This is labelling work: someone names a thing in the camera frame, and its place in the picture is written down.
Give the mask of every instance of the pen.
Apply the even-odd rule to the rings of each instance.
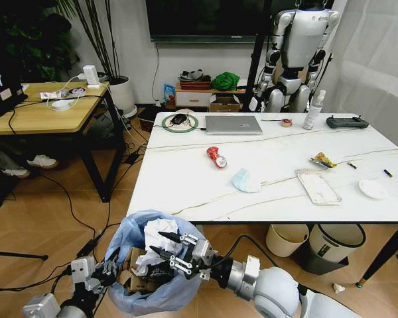
[[[389,171],[387,171],[386,169],[384,169],[384,171],[383,172],[385,172],[390,178],[392,178],[393,176],[392,176],[392,174],[391,174],[391,172],[389,172]]]
[[[348,162],[348,164],[353,167],[354,169],[356,169],[357,167],[355,167],[351,162]]]

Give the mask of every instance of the spray bottle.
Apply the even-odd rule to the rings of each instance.
[[[308,110],[308,114],[306,114],[304,124],[302,125],[303,129],[310,130],[313,128],[318,114],[320,114],[321,108],[323,108],[323,100],[325,95],[326,91],[321,90],[318,92],[318,97],[316,98],[316,100],[312,98],[310,109]]]

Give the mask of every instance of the marble tabletop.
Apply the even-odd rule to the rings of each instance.
[[[206,115],[255,115],[263,134],[212,136],[199,129],[180,134],[154,127],[127,215],[156,209],[198,224],[398,223],[398,147],[373,127],[331,129],[326,118],[332,114],[323,113],[311,131],[302,128],[305,114],[299,113],[189,113],[198,118],[199,127],[205,127]],[[159,113],[155,124],[161,125],[171,114]],[[282,118],[291,118],[292,127],[261,121]],[[217,169],[207,156],[210,146],[226,157],[224,169]],[[319,152],[338,166],[325,169],[310,162]],[[259,178],[260,192],[244,193],[232,185],[240,168]],[[303,168],[320,170],[342,204],[313,205],[295,174]],[[388,196],[383,200],[365,196],[360,180],[377,181]]]

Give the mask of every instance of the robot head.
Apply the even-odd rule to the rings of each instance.
[[[299,5],[299,9],[305,10],[305,11],[323,10],[323,8],[324,8],[323,2],[325,2],[325,1],[324,0],[302,0],[302,3]]]

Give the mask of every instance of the crumpled paper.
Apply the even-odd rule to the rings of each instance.
[[[339,284],[337,284],[337,283],[333,283],[332,287],[333,287],[333,290],[334,290],[336,293],[342,293],[342,292],[345,290],[345,287],[344,287],[344,286],[341,286],[341,285],[339,285]]]
[[[140,255],[136,261],[137,270],[135,272],[138,276],[145,276],[147,274],[147,265],[157,265],[164,262],[159,255],[150,248],[150,246],[155,246],[163,248],[167,252],[174,255],[178,255],[182,249],[180,243],[175,243],[166,237],[163,237],[158,232],[173,232],[177,233],[178,226],[174,220],[156,219],[154,221],[149,221],[145,226],[145,255]]]
[[[243,168],[232,177],[232,184],[240,191],[247,193],[261,191],[261,182],[257,178],[251,176],[249,171]]]

